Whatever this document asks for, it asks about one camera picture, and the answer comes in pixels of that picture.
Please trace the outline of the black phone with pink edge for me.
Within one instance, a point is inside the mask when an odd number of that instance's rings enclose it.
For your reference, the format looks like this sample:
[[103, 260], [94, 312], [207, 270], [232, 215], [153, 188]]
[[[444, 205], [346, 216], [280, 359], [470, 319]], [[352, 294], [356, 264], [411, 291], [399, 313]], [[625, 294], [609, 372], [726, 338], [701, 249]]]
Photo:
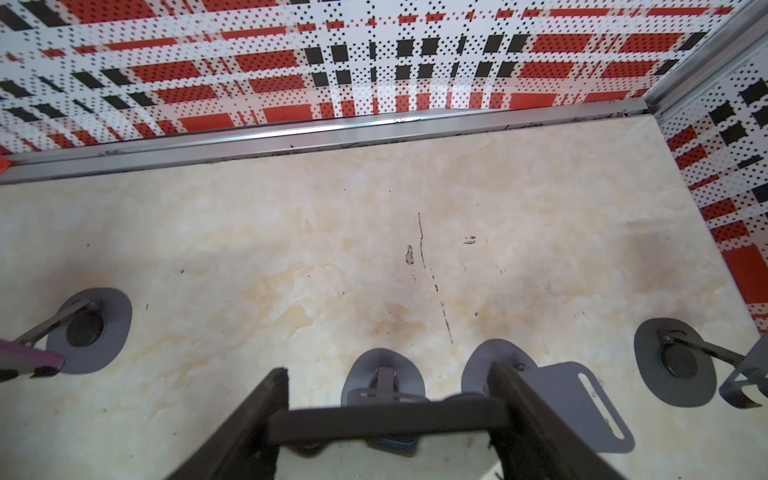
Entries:
[[380, 404], [336, 408], [281, 410], [271, 415], [263, 450], [247, 467], [250, 479], [273, 479], [282, 446], [487, 431], [512, 425], [507, 404], [469, 396], [427, 403]]

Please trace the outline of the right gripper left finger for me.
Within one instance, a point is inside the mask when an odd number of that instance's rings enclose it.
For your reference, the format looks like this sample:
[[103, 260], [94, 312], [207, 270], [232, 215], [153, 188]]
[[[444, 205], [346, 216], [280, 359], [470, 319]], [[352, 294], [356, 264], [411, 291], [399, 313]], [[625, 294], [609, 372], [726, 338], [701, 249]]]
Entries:
[[280, 448], [267, 440], [271, 415], [289, 406], [288, 370], [271, 370], [170, 479], [273, 479]]

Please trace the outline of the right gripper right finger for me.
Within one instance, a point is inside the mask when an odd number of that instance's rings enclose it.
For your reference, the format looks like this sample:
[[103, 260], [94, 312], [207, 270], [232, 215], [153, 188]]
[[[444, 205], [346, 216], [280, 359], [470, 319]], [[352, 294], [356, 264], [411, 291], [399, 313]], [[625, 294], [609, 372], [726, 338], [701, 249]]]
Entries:
[[620, 479], [506, 363], [488, 374], [491, 397], [503, 400], [510, 424], [490, 432], [504, 479]]

